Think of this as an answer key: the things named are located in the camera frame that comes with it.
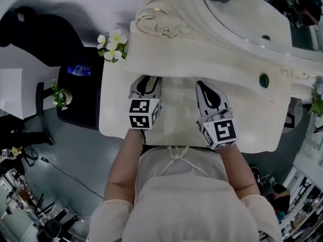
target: fiducial marker cube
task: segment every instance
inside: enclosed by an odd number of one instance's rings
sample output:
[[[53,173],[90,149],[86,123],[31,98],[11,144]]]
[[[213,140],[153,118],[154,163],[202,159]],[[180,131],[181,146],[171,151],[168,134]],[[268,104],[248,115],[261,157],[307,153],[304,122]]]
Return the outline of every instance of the fiducial marker cube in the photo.
[[[224,118],[217,121],[205,122],[202,134],[205,136],[210,148],[219,149],[233,145],[237,140],[237,120]]]
[[[131,129],[152,129],[160,115],[159,99],[130,99]]]

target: white vanity table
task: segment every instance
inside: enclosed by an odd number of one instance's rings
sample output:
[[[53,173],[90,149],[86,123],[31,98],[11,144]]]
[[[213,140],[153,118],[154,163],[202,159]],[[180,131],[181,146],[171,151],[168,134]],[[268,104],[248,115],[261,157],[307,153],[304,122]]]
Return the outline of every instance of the white vanity table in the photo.
[[[252,30],[243,29],[246,23],[229,29],[224,22],[243,21],[244,17],[224,19],[229,7],[210,10],[203,0],[147,0],[131,23],[127,59],[104,64],[100,132],[124,138],[130,125],[131,84],[143,74],[161,76],[163,108],[153,130],[147,132],[147,144],[206,147],[195,123],[199,117],[195,83],[207,80],[228,97],[238,120],[239,149],[245,153],[275,151],[292,94],[292,78],[282,72],[308,66],[307,71],[317,73],[322,63],[315,60],[316,54],[305,52],[297,57],[300,51],[291,46],[286,18],[269,4],[254,1],[263,5],[263,11],[270,11],[272,22],[282,28],[280,33],[268,29],[266,23]],[[236,6],[231,5],[231,12]],[[263,34],[261,24],[267,27]],[[259,37],[257,32],[271,32],[276,42]],[[260,86],[261,74],[269,77],[267,89]]]

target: white wall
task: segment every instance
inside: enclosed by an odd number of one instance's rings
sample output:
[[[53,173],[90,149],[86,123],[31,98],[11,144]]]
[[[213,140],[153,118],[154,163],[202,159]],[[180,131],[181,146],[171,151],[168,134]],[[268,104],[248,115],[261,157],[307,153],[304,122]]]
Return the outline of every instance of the white wall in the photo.
[[[21,87],[21,94],[16,94],[17,97],[20,97],[21,99],[20,101],[19,99],[13,99],[16,98],[14,94],[13,97],[2,97],[0,94],[0,107],[2,104],[5,105],[6,102],[9,103],[9,101],[11,101],[17,105],[7,107],[12,109],[12,111],[8,110],[8,113],[21,119],[35,115],[37,83],[44,82],[45,89],[49,88],[52,85],[52,79],[58,79],[59,67],[48,67],[28,52],[13,45],[9,45],[8,47],[0,47],[0,76],[1,71],[8,71],[6,69],[10,69],[9,71],[12,71],[12,73],[15,69],[22,69],[22,75],[20,74],[22,80],[20,83],[15,82],[15,80],[10,78],[2,80],[9,86],[12,85],[13,88],[15,85],[19,86],[18,88]],[[48,109],[53,107],[54,105],[52,102],[52,97],[46,98],[44,100],[43,108]]]
[[[96,41],[98,33],[116,27],[129,29],[141,0],[0,0],[0,17],[12,5],[31,6],[38,12],[53,13],[68,20],[82,41]]]

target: round mirror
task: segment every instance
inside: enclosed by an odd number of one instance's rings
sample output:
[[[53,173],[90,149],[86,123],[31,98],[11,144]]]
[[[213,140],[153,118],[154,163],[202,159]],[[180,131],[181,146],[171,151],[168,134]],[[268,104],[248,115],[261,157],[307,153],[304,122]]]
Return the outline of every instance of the round mirror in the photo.
[[[204,0],[245,41],[287,56],[323,62],[323,0]]]

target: gray floor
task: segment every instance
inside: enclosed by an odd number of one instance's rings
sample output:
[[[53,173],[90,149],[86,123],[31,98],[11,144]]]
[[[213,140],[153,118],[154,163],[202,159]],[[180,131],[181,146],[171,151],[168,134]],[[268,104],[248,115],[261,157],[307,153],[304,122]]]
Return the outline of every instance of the gray floor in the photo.
[[[275,152],[245,154],[248,163],[257,166],[263,174],[274,175],[278,182],[284,181],[304,139],[308,121],[309,115],[305,112],[295,130],[282,135]],[[43,117],[36,116],[25,124],[25,132],[42,130],[53,137],[55,146],[34,145],[26,151],[34,156],[47,158],[61,170],[103,195],[109,169],[122,140],[105,137],[99,131],[66,124],[58,120],[54,108],[46,110]],[[43,161],[38,160],[32,168],[25,165],[25,169],[26,179],[36,198],[45,193],[47,204],[56,202],[57,210],[68,207],[71,210],[70,216],[74,212],[83,216],[85,223],[76,223],[74,231],[86,237],[90,215],[102,199]]]
[[[66,124],[58,120],[55,108],[46,110],[43,117],[36,116],[25,124],[25,132],[42,130],[51,135],[55,146],[34,145],[26,150],[27,153],[47,158],[61,170],[103,195],[109,169],[122,139]],[[85,223],[76,223],[74,229],[86,237],[90,215],[102,199],[43,161],[38,160],[32,168],[25,165],[25,169],[27,182],[36,198],[45,193],[47,204],[56,202],[61,206],[59,210],[68,207],[72,212],[70,216],[74,212],[83,215]]]

